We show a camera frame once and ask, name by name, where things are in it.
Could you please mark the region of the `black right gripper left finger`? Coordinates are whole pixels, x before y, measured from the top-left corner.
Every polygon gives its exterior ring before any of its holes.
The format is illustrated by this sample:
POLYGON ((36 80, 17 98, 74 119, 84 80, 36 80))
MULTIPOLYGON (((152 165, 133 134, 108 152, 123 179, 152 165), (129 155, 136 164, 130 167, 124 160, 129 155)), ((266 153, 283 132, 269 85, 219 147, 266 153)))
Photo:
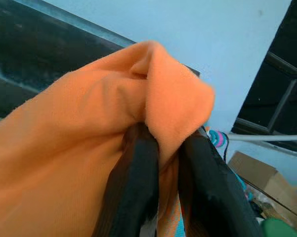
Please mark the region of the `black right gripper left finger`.
POLYGON ((159 149, 143 123, 123 137, 123 153, 109 174, 95 237, 155 237, 159 206, 159 149))

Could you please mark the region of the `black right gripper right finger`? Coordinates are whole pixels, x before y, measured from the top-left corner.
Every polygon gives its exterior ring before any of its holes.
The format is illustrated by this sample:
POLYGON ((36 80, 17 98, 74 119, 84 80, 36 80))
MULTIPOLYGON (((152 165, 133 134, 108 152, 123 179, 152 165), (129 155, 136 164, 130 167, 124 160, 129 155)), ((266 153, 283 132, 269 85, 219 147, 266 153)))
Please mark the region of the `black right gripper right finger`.
POLYGON ((262 235, 236 175, 199 130, 179 148, 179 199, 188 237, 262 235))

